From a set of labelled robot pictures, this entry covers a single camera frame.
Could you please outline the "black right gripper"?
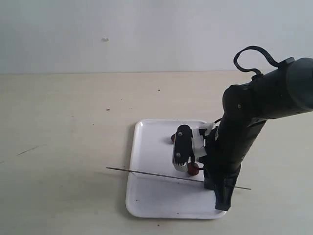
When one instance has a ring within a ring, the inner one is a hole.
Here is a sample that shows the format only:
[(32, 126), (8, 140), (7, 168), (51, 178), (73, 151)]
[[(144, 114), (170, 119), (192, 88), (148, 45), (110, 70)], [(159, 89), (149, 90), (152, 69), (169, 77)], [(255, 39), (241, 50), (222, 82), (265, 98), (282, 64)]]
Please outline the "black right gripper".
[(243, 127), (201, 128), (206, 156), (204, 164), (204, 188), (214, 190), (215, 209), (228, 211), (239, 175), (241, 162), (245, 157), (245, 129)]

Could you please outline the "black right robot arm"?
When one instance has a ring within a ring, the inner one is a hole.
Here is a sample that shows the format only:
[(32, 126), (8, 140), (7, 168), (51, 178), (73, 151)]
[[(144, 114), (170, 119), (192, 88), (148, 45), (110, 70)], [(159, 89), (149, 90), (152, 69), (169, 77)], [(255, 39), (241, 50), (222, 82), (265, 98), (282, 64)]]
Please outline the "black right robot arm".
[(231, 85), (223, 94), (220, 124), (205, 138), (204, 187), (215, 193), (215, 209), (227, 211), (241, 163), (269, 119), (313, 110), (313, 60), (287, 59), (249, 83)]

